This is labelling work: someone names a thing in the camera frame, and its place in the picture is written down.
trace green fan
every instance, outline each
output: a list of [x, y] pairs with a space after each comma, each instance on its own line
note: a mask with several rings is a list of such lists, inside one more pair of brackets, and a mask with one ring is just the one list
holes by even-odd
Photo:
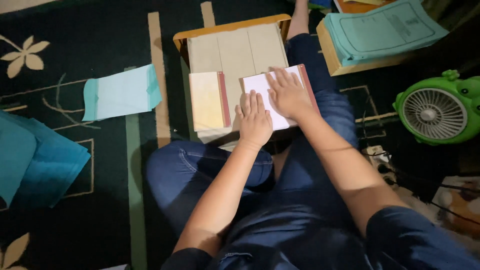
[[418, 142], [456, 144], [480, 133], [480, 76], [458, 77], [448, 70], [397, 95], [393, 107]]

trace white page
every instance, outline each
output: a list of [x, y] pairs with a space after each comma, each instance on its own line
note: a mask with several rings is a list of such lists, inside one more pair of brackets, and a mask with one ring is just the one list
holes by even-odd
[[[300, 82], [300, 72], [297, 66], [288, 67], [285, 69], [288, 73], [295, 73], [299, 78]], [[270, 74], [275, 79], [275, 73], [270, 72]], [[264, 100], [265, 110], [270, 110], [270, 115], [272, 116], [273, 130], [286, 129], [291, 126], [297, 125], [297, 122], [281, 116], [276, 108], [271, 103], [269, 98], [268, 89], [270, 88], [267, 77], [265, 74], [255, 75], [251, 77], [243, 78], [243, 85], [245, 86], [245, 92], [249, 93], [250, 90], [255, 90], [257, 93], [262, 95]]]
[[99, 78], [96, 118], [150, 111], [147, 93], [148, 68], [149, 65]]

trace dark green carpet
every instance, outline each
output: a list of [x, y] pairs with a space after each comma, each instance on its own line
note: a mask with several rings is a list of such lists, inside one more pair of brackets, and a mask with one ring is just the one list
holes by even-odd
[[[13, 239], [30, 233], [30, 244], [20, 259], [29, 270], [101, 269], [131, 262], [128, 173], [125, 117], [106, 119], [74, 126], [83, 112], [62, 113], [49, 109], [43, 99], [57, 107], [56, 88], [18, 94], [32, 89], [55, 86], [63, 82], [98, 78], [122, 72], [125, 68], [151, 63], [147, 14], [158, 11], [168, 92], [168, 109], [172, 139], [190, 139], [183, 91], [180, 56], [172, 38], [180, 31], [203, 27], [201, 0], [84, 0], [51, 3], [40, 7], [0, 15], [0, 35], [21, 47], [31, 35], [34, 42], [46, 40], [50, 45], [38, 53], [45, 64], [42, 71], [26, 66], [9, 79], [9, 62], [0, 61], [0, 105], [27, 105], [15, 114], [34, 117], [50, 128], [89, 149], [89, 161], [65, 198], [53, 209], [0, 212], [0, 247], [5, 251]], [[285, 0], [214, 0], [216, 24], [292, 14], [293, 5]], [[311, 14], [311, 29], [322, 15]], [[13, 51], [0, 41], [0, 56]], [[367, 103], [366, 88], [376, 113], [392, 112], [397, 93], [418, 81], [402, 67], [389, 67], [336, 77], [339, 88], [347, 90], [356, 118], [374, 116]], [[60, 87], [59, 104], [64, 110], [81, 110], [84, 82]], [[155, 113], [139, 114], [142, 164], [156, 148]], [[362, 147], [382, 145], [394, 155], [394, 162], [404, 170], [434, 180], [451, 172], [448, 147], [418, 145], [395, 118], [359, 124]], [[266, 148], [276, 152], [288, 142], [277, 142]], [[428, 200], [432, 188], [405, 180], [412, 189]], [[143, 184], [144, 215], [149, 269], [159, 269], [170, 255], [176, 239], [156, 206], [148, 186]]]

